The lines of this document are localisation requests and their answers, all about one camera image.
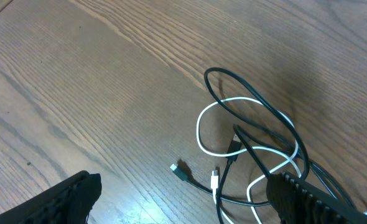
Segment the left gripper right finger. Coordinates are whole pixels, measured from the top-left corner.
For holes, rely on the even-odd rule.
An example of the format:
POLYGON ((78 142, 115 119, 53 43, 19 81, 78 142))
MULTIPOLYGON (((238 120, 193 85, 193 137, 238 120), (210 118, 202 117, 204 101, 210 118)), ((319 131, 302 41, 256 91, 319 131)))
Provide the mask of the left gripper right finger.
POLYGON ((289 172, 271 174, 266 195, 284 224, 367 224, 367 215, 289 172))

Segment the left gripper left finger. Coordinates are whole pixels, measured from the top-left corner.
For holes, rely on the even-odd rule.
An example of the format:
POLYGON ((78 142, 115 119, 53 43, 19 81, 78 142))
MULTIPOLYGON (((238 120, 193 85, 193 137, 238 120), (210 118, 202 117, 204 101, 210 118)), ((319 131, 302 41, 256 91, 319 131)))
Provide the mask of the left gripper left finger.
POLYGON ((101 175, 82 170, 0 214, 0 224, 87 224, 101 191, 101 175))

